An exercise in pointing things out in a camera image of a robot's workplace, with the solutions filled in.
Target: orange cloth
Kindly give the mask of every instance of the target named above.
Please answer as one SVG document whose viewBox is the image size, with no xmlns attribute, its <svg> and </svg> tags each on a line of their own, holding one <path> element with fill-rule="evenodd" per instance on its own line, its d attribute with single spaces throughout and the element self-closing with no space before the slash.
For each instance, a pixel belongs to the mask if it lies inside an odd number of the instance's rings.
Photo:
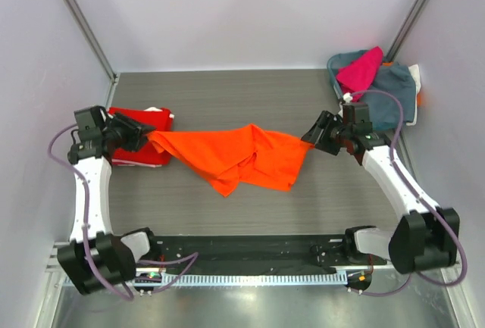
<svg viewBox="0 0 485 328">
<path fill-rule="evenodd" d="M 224 197 L 239 181 L 290 190 L 312 148 L 295 136 L 264 131 L 253 124 L 228 131 L 153 131 L 148 138 L 158 152 L 181 160 Z"/>
</svg>

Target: orange towel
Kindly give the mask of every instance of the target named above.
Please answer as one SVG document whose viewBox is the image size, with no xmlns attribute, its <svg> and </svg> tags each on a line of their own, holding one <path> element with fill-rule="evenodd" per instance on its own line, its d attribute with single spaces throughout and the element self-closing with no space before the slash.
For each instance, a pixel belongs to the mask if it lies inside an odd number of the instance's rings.
<svg viewBox="0 0 485 328">
<path fill-rule="evenodd" d="M 169 152 L 181 160 L 224 197 L 239 181 L 290 190 L 312 148 L 295 136 L 252 124 L 228 131 L 154 131 L 148 138 L 158 152 Z"/>
</svg>

